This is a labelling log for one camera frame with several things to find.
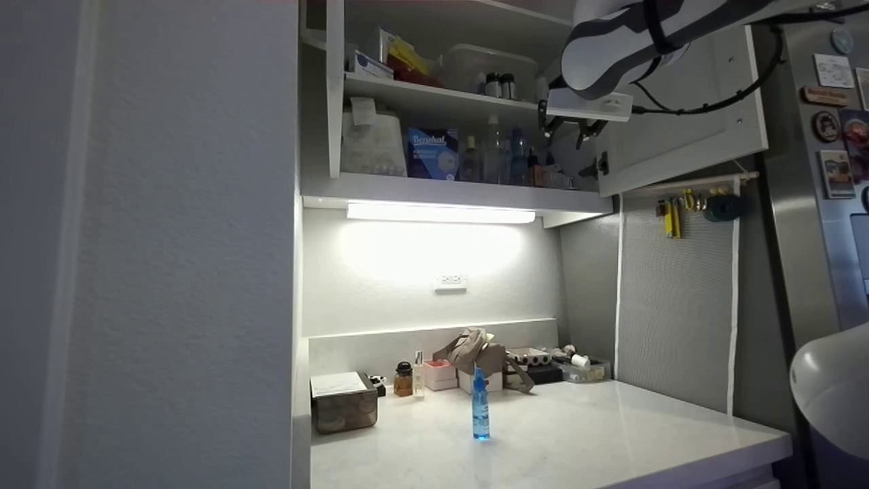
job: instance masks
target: refrigerator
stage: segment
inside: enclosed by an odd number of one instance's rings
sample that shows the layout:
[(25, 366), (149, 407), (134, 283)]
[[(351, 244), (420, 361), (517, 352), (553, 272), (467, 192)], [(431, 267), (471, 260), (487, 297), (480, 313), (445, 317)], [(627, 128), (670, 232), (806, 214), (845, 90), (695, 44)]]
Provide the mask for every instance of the refrigerator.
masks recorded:
[[(768, 28), (756, 28), (756, 44), (760, 66), (773, 56)], [(862, 98), (862, 69), (869, 69), (869, 17), (794, 25), (764, 88), (771, 150), (756, 164), (788, 361), (811, 339), (869, 323), (869, 166), (859, 139), (869, 101)], [(843, 103), (806, 103), (805, 90), (814, 88), (832, 88)], [(784, 487), (869, 480), (869, 461), (840, 450), (805, 419), (795, 464)]]

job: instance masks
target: power cord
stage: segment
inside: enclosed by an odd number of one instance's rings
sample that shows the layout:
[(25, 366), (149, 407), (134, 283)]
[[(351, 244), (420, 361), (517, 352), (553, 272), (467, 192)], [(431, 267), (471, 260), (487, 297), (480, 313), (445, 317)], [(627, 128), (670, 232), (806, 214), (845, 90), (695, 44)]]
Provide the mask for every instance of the power cord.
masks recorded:
[(750, 88), (745, 88), (733, 98), (725, 98), (725, 101), (716, 101), (716, 103), (703, 103), (703, 105), (695, 105), (695, 108), (670, 108), (663, 101), (657, 101), (651, 94), (651, 90), (643, 83), (643, 78), (651, 77), (651, 74), (646, 74), (632, 83), (651, 101), (651, 105), (636, 105), (632, 115), (697, 116), (697, 115), (712, 115), (712, 112), (735, 105), (745, 98), (750, 98), (753, 93), (758, 93), (773, 77), (773, 70), (780, 69), (780, 59), (784, 55), (782, 25), (832, 21), (832, 18), (845, 18), (845, 17), (855, 17), (855, 14), (866, 14), (866, 12), (869, 12), (869, 5), (854, 5), (854, 7), (840, 7), (840, 12), (782, 14), (782, 17), (771, 17), (765, 21), (758, 21), (758, 25), (768, 25), (771, 28), (771, 32), (776, 36), (776, 50), (773, 50), (773, 56), (765, 62), (765, 69), (760, 70), (760, 77)]

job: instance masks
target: under-cabinet light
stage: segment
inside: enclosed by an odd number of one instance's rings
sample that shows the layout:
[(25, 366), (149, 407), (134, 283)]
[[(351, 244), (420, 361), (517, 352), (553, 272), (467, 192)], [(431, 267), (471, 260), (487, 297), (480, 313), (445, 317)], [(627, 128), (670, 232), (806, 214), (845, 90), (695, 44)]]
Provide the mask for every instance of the under-cabinet light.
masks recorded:
[(526, 226), (537, 214), (529, 208), (498, 208), (498, 206), (437, 206), (437, 204), (381, 204), (351, 202), (347, 221), (401, 221), (401, 222), (495, 222), (495, 226)]

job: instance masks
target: electrical outlet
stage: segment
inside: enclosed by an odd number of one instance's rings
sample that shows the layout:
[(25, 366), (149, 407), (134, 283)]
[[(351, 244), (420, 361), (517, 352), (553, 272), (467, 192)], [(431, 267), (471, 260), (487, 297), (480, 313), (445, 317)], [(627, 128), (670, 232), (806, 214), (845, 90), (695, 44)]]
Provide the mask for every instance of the electrical outlet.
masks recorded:
[(435, 283), (435, 293), (467, 293), (464, 274), (441, 274)]

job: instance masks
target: white cabinet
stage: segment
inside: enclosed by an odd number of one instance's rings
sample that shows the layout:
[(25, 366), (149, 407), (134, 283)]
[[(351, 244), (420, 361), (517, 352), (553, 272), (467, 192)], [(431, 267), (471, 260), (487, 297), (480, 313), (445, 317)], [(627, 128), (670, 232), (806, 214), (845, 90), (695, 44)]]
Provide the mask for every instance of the white cabinet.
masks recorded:
[[(325, 50), (325, 160), (301, 191), (306, 204), (370, 202), (431, 202), (431, 204), (487, 204), (533, 206), (537, 211), (612, 211), (606, 195), (674, 179), (697, 168), (729, 164), (765, 150), (760, 101), (746, 98), (706, 116), (632, 116), (627, 124), (609, 124), (596, 153), (577, 153), (583, 166), (606, 153), (601, 188), (510, 188), (476, 183), (435, 183), (404, 177), (371, 177), (342, 172), (346, 103), (352, 94), (374, 98), (412, 123), (484, 130), (488, 116), (509, 128), (525, 128), (544, 139), (537, 101), (503, 101), (479, 93), (424, 88), (392, 78), (366, 78), (346, 70), (347, 50), (378, 55), (378, 31), (404, 36), (424, 55), (443, 55), (456, 44), (472, 44), (519, 56), (529, 56), (545, 70), (559, 59), (570, 36), (572, 0), (325, 0), (312, 2), (317, 18), (306, 32), (309, 44)], [(746, 88), (756, 78), (756, 55), (746, 31), (729, 31), (693, 44), (669, 59), (646, 88), (674, 105), (700, 105)]]

